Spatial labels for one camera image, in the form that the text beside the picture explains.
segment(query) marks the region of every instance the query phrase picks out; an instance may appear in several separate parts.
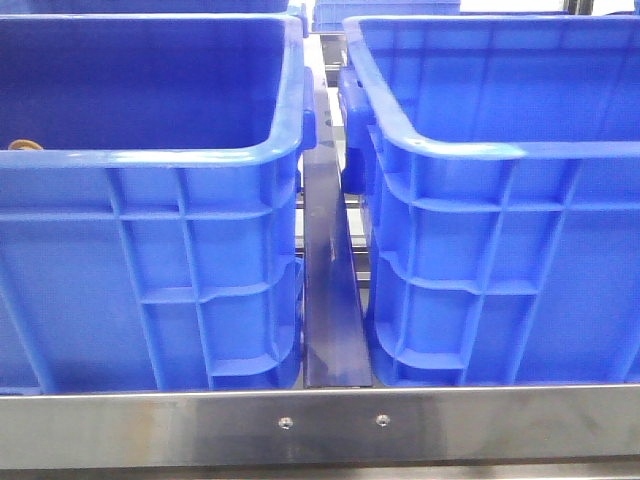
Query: metal frame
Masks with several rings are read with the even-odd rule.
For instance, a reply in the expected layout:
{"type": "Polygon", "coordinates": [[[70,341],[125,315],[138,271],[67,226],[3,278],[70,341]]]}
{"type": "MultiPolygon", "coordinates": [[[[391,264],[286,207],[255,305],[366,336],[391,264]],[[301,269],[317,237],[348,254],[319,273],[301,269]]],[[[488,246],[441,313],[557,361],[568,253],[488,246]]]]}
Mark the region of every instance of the metal frame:
{"type": "Polygon", "coordinates": [[[640,454],[638,398],[635,385],[5,397],[0,468],[620,460],[640,454]]]}
{"type": "Polygon", "coordinates": [[[320,39],[312,36],[307,58],[316,81],[319,147],[304,158],[308,388],[1,397],[0,477],[638,476],[637,385],[320,388],[371,385],[321,56],[320,39]],[[416,466],[434,462],[453,466],[416,466]],[[343,466],[328,471],[313,464],[343,466]],[[366,468],[387,464],[396,467],[366,468]],[[220,470],[230,465],[262,467],[220,470]]]}

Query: crate handle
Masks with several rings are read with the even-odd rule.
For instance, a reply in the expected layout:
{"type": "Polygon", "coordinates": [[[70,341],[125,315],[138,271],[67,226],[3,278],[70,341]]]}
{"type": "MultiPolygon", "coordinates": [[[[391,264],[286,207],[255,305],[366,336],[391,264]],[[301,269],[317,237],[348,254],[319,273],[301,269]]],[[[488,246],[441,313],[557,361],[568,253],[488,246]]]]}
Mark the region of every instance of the crate handle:
{"type": "Polygon", "coordinates": [[[340,69],[338,96],[347,133],[347,163],[342,172],[342,189],[359,195],[365,190],[365,165],[361,152],[371,145],[367,127],[375,125],[376,119],[352,66],[340,69]]]}

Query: background crate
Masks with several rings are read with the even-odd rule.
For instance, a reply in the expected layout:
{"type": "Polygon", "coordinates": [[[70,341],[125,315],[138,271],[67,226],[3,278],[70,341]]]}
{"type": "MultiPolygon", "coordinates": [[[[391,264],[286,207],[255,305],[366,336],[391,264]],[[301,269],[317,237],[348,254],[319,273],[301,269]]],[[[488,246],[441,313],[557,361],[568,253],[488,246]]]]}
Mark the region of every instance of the background crate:
{"type": "Polygon", "coordinates": [[[455,15],[460,0],[317,0],[314,32],[342,31],[342,20],[359,15],[455,15]]]}

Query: metal rail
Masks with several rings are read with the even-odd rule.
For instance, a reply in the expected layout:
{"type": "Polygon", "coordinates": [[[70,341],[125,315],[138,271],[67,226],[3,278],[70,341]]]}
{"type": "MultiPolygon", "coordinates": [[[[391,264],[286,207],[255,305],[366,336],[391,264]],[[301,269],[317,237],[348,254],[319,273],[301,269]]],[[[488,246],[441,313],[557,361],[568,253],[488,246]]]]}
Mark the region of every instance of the metal rail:
{"type": "Polygon", "coordinates": [[[640,461],[639,399],[636,385],[5,397],[0,468],[640,461]]]}
{"type": "Polygon", "coordinates": [[[345,201],[340,190],[322,45],[312,35],[318,146],[304,154],[305,387],[371,386],[345,201]]]}

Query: plastic crate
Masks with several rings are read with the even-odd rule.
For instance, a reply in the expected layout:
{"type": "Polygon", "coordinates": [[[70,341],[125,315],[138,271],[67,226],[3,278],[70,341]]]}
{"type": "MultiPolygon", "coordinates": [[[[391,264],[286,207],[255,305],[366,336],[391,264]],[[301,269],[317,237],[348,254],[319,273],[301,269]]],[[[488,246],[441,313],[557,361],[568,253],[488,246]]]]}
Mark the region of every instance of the plastic crate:
{"type": "Polygon", "coordinates": [[[640,19],[345,25],[379,378],[640,381],[640,19]]]}
{"type": "Polygon", "coordinates": [[[307,10],[298,0],[2,0],[0,14],[48,13],[288,13],[307,36],[307,10]]]}
{"type": "Polygon", "coordinates": [[[314,32],[342,31],[342,21],[358,15],[455,15],[460,0],[317,0],[314,32]]]}
{"type": "Polygon", "coordinates": [[[45,148],[0,151],[0,392],[290,386],[300,22],[0,17],[0,61],[45,148]]]}

